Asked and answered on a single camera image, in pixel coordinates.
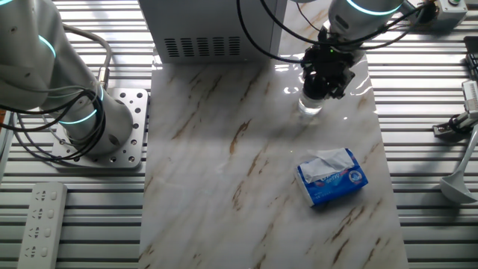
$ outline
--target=metal mounting plate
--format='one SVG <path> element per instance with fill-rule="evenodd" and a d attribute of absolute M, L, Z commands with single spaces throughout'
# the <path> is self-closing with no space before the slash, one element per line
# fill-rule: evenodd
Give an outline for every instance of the metal mounting plate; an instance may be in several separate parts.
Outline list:
<path fill-rule="evenodd" d="M 69 166 L 53 164 L 58 169 L 78 169 L 82 167 L 106 168 L 106 169 L 134 169 L 141 164 L 141 155 L 143 151 L 143 139 L 146 127 L 146 115 L 148 108 L 148 92 L 144 89 L 108 89 L 109 94 L 123 102 L 133 116 L 133 128 L 128 141 L 117 151 L 103 156 L 83 156 L 79 159 L 66 161 Z M 67 140 L 63 127 L 58 125 L 56 134 L 58 137 Z M 56 156 L 65 156 L 76 149 L 55 140 L 52 154 Z"/>

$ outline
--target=blue tissue box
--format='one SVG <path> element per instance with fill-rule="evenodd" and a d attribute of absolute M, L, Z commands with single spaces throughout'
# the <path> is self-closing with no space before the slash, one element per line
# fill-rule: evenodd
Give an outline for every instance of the blue tissue box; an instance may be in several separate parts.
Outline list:
<path fill-rule="evenodd" d="M 307 183 L 300 166 L 297 167 L 297 182 L 310 206 L 342 197 L 343 195 L 359 190 L 368 183 L 364 171 L 360 168 L 352 152 L 348 149 L 346 149 L 346 151 L 352 159 L 355 165 L 354 167 L 312 183 Z"/>

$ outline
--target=cable connector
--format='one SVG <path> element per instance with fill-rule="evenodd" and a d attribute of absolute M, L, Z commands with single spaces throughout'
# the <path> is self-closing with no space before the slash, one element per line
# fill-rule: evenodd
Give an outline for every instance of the cable connector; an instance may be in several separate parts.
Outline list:
<path fill-rule="evenodd" d="M 110 69 L 107 67 L 102 67 L 99 69 L 98 81 L 103 89 L 108 89 L 108 79 L 110 79 Z"/>

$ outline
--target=metal slatted platform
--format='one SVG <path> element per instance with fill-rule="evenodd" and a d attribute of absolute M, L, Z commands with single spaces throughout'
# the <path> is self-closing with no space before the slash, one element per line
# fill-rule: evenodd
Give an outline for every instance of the metal slatted platform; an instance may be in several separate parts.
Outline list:
<path fill-rule="evenodd" d="M 56 1 L 64 22 L 93 31 L 113 48 L 110 87 L 151 87 L 153 42 L 136 1 Z M 461 83 L 468 78 L 463 37 L 478 31 L 478 9 L 451 35 L 409 34 L 368 52 L 386 156 L 411 268 L 478 268 L 478 204 L 455 207 L 438 180 L 452 172 L 466 141 L 445 144 L 432 125 L 462 113 Z M 398 32 L 374 42 L 390 40 Z M 68 34 L 97 72 L 105 51 Z M 41 119 L 25 120 L 30 127 Z M 32 135 L 52 148 L 48 132 Z M 143 160 L 146 160 L 144 144 Z M 16 268 L 30 192 L 37 182 L 65 182 L 69 189 L 57 268 L 137 268 L 145 165 L 121 173 L 58 173 L 32 158 L 13 139 L 0 185 L 0 268 Z M 478 194 L 478 151 L 465 177 Z"/>

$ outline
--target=black cable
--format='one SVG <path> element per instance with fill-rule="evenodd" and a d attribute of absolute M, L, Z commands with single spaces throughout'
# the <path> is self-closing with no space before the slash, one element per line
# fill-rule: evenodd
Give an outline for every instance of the black cable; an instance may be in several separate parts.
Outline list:
<path fill-rule="evenodd" d="M 247 28 L 246 28 L 246 25 L 244 24 L 244 20 L 243 20 L 243 17 L 242 17 L 242 11 L 240 10 L 240 0 L 236 0 L 236 5 L 237 5 L 237 8 L 238 8 L 238 17 L 239 17 L 239 22 L 240 22 L 240 26 L 242 27 L 242 30 L 244 32 L 244 34 L 246 35 L 247 39 L 249 40 L 249 42 L 251 42 L 251 44 L 257 49 L 259 50 L 262 54 L 266 55 L 266 56 L 269 56 L 271 57 L 272 59 L 276 59 L 276 60 L 279 60 L 279 61 L 283 61 L 285 63 L 290 63 L 290 64 L 304 64 L 305 62 L 304 61 L 301 61 L 301 60 L 292 60 L 292 59 L 287 59 L 287 58 L 281 58 L 277 55 L 274 55 L 266 50 L 264 50 L 263 48 L 261 48 L 254 40 L 253 38 L 251 37 L 251 35 L 249 34 L 249 32 L 247 31 Z"/>
<path fill-rule="evenodd" d="M 392 27 L 393 25 L 396 25 L 398 22 L 401 22 L 403 21 L 404 19 L 408 18 L 409 16 L 413 15 L 414 13 L 416 13 L 417 11 L 423 9 L 424 7 L 426 7 L 428 4 L 424 4 L 420 7 L 417 7 L 416 9 L 414 9 L 413 11 L 407 13 L 406 15 L 404 16 L 401 16 L 399 19 L 395 20 L 394 22 L 392 22 L 391 24 L 389 25 L 384 25 L 383 27 L 379 28 L 377 31 L 371 33 L 371 34 L 368 34 L 367 36 L 365 37 L 362 37 L 362 38 L 358 38 L 356 40 L 350 40 L 350 41 L 346 41 L 346 42 L 340 42 L 340 43 L 329 43 L 329 42 L 319 42 L 319 41 L 315 41 L 315 40 L 310 40 L 308 38 L 305 38 L 301 35 L 299 35 L 298 33 L 292 31 L 291 29 L 287 28 L 287 26 L 285 26 L 284 24 L 282 24 L 277 18 L 276 16 L 274 15 L 274 13 L 272 13 L 272 11 L 269 9 L 269 7 L 267 6 L 267 3 L 265 2 L 265 0 L 260 0 L 261 4 L 262 4 L 262 7 L 266 10 L 267 12 L 267 15 L 269 15 L 269 17 L 280 27 L 282 28 L 284 31 L 288 32 L 289 34 L 291 34 L 292 36 L 302 40 L 302 41 L 305 41 L 307 43 L 311 43 L 311 44 L 314 44 L 314 45 L 327 45 L 327 46 L 334 46 L 334 47 L 339 47 L 339 46 L 348 46 L 348 45 L 353 45 L 353 44 L 357 44 L 357 43 L 362 43 L 366 40 L 369 40 L 370 38 L 373 38 L 375 37 L 376 35 L 378 34 L 382 34 L 382 33 L 385 33 L 390 27 Z"/>
<path fill-rule="evenodd" d="M 312 24 L 312 22 L 307 19 L 307 16 L 306 16 L 306 15 L 302 12 L 302 10 L 300 9 L 299 2 L 296 2 L 296 4 L 297 4 L 297 9 L 299 10 L 300 15 L 302 15 L 302 17 L 306 20 L 306 22 L 308 22 L 308 24 L 309 24 L 313 29 L 315 29 L 315 30 L 317 30 L 317 31 L 320 31 L 319 28 L 315 27 L 315 26 Z"/>
<path fill-rule="evenodd" d="M 35 144 L 35 142 L 33 142 L 33 140 L 31 139 L 31 137 L 29 136 L 29 134 L 26 132 L 25 133 L 25 136 L 27 137 L 27 139 L 30 141 L 30 143 L 32 144 L 32 146 L 34 146 L 35 148 L 37 148 L 40 152 L 42 152 L 43 154 L 46 154 L 49 158 L 45 157 L 45 156 L 41 156 L 41 155 L 38 155 L 37 153 L 31 151 L 22 141 L 21 137 L 19 136 L 18 132 L 14 132 L 15 134 L 15 137 L 16 139 L 19 141 L 20 145 L 25 148 L 25 150 L 27 152 L 29 152 L 30 154 L 32 154 L 34 157 L 36 158 L 40 158 L 40 159 L 43 159 L 44 161 L 53 161 L 53 162 L 57 162 L 57 163 L 64 163 L 62 161 L 65 161 L 65 160 L 74 160 L 74 159 L 77 159 L 77 158 L 80 158 L 84 155 L 86 155 L 89 151 L 91 151 L 93 149 L 93 147 L 99 142 L 99 139 L 101 138 L 101 136 L 103 135 L 104 133 L 104 130 L 105 130 L 105 113 L 104 113 L 104 110 L 103 110 L 103 107 L 102 107 L 102 103 L 101 101 L 99 100 L 99 97 L 96 96 L 96 99 L 95 101 L 93 102 L 93 105 L 95 106 L 95 109 L 97 111 L 96 113 L 96 117 L 97 117 L 97 121 L 96 123 L 97 124 L 100 124 L 101 125 L 101 128 L 98 129 L 98 131 L 94 134 L 94 136 L 91 138 L 91 140 L 89 142 L 86 142 L 86 144 L 80 148 L 77 152 L 74 152 L 73 154 L 71 155 L 68 155 L 68 156 L 64 156 L 64 157 L 60 157 L 60 156 L 54 156 L 52 155 L 51 153 L 49 152 L 46 152 L 45 150 L 41 149 L 38 145 Z M 21 127 L 25 128 L 25 126 L 23 125 L 23 121 L 21 119 L 21 116 L 19 115 L 19 124 L 21 125 Z"/>
<path fill-rule="evenodd" d="M 106 49 L 106 59 L 105 59 L 105 63 L 103 64 L 103 67 L 108 68 L 110 66 L 111 56 L 112 56 L 113 52 L 111 51 L 110 44 L 108 44 L 108 42 L 106 42 L 106 40 L 102 39 L 101 37 L 89 32 L 89 31 L 84 31 L 84 30 L 78 29 L 78 28 L 70 26 L 70 25 L 63 24 L 63 29 L 65 29 L 66 31 L 70 31 L 73 34 L 77 34 L 77 35 L 80 35 L 82 37 L 86 37 L 88 39 L 95 40 L 96 42 L 100 43 Z"/>
<path fill-rule="evenodd" d="M 377 45 L 377 46 L 368 46 L 368 47 L 359 47 L 357 49 L 360 49 L 360 50 L 371 50 L 371 49 L 380 49 L 380 48 L 383 48 L 383 47 L 386 47 L 386 46 L 389 46 L 399 40 L 401 40 L 402 38 L 404 38 L 408 33 L 410 33 L 414 28 L 417 27 L 418 25 L 418 22 L 421 20 L 421 18 L 423 17 L 423 15 L 425 14 L 425 10 L 420 10 L 420 13 L 418 14 L 418 17 L 417 17 L 417 21 L 416 23 L 414 23 L 413 25 L 411 25 L 408 29 L 406 29 L 399 37 L 393 39 L 393 40 L 390 40 L 388 42 L 385 42 L 383 44 L 380 44 L 380 45 Z"/>
<path fill-rule="evenodd" d="M 73 107 L 73 105 L 76 103 L 76 101 L 78 101 L 81 97 L 83 96 L 86 96 L 88 95 L 89 93 L 87 91 L 83 91 L 81 92 L 80 94 L 78 94 L 74 99 L 72 99 L 71 101 L 67 102 L 66 103 L 66 107 L 65 109 L 61 112 L 60 116 L 58 116 L 55 120 L 53 120 L 52 122 L 48 123 L 48 124 L 45 124 L 44 126 L 41 126 L 41 127 L 36 127 L 36 128 L 32 128 L 32 129 L 22 129 L 22 128 L 17 128 L 17 127 L 14 127 L 14 126 L 10 126 L 8 124 L 4 124 L 4 123 L 0 123 L 0 126 L 2 128 L 5 128 L 7 130 L 11 130 L 11 131 L 15 131 L 15 132 L 38 132 L 38 131 L 42 131 L 44 129 L 47 129 L 48 127 L 51 127 L 53 126 L 54 124 L 58 123 L 59 121 L 61 121 L 65 116 L 66 116 L 66 113 L 68 113 L 68 111 Z M 11 110 L 12 112 L 15 112 L 15 113 L 21 113 L 21 112 L 17 112 L 15 109 L 14 110 Z"/>

